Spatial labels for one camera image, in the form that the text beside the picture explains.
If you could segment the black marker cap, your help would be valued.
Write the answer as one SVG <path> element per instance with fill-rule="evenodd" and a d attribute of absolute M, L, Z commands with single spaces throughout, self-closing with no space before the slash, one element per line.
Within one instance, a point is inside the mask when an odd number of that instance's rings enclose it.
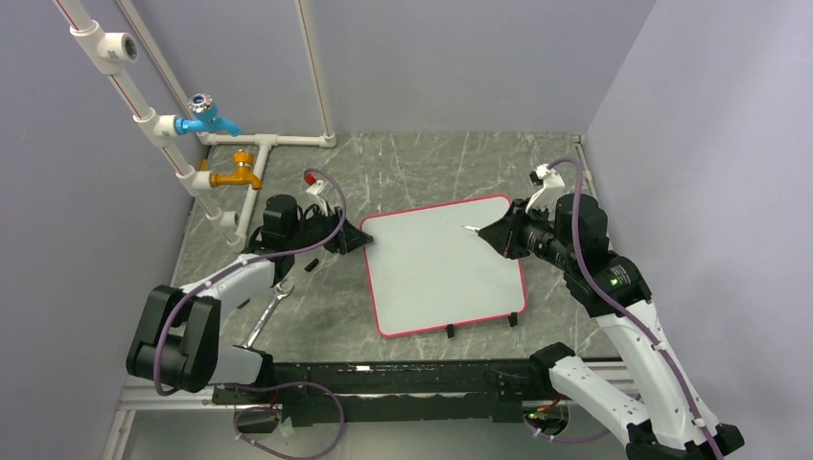
<path fill-rule="evenodd" d="M 319 263 L 320 260 L 318 258 L 314 258 L 304 267 L 304 270 L 308 273 L 313 272 L 318 267 Z"/>

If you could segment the pink framed whiteboard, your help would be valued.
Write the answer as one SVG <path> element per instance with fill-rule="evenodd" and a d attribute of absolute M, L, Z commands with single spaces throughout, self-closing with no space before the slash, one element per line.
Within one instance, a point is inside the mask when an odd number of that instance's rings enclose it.
<path fill-rule="evenodd" d="M 371 215 L 360 229 L 376 327 L 393 338 L 523 313 L 523 266 L 500 256 L 463 225 L 484 227 L 508 210 L 487 195 Z"/>

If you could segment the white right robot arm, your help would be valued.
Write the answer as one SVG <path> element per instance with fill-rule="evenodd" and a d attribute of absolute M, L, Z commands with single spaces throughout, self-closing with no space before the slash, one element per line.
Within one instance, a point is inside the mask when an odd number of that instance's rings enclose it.
<path fill-rule="evenodd" d="M 745 440 L 704 403 L 665 336 L 652 292 L 638 267 L 610 247 L 608 216 L 589 195 L 561 196 L 552 210 L 515 199 L 476 235 L 500 256 L 534 256 L 560 269 L 569 294 L 616 347 L 638 394 L 599 377 L 567 345 L 535 352 L 528 384 L 583 407 L 624 447 L 629 459 L 723 459 Z"/>

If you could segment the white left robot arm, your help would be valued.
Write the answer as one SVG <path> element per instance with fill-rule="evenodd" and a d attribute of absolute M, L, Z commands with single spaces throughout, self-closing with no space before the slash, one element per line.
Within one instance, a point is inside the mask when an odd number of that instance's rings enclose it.
<path fill-rule="evenodd" d="M 266 202 L 262 223 L 227 267 L 182 287 L 160 285 L 149 294 L 126 358 L 129 375 L 150 380 L 168 396 L 208 385 L 237 385 L 254 403 L 275 389 L 273 357 L 251 345 L 227 345 L 221 326 L 253 296 L 286 281 L 298 254 L 325 248 L 345 255 L 373 243 L 336 206 L 302 208 L 291 195 Z"/>

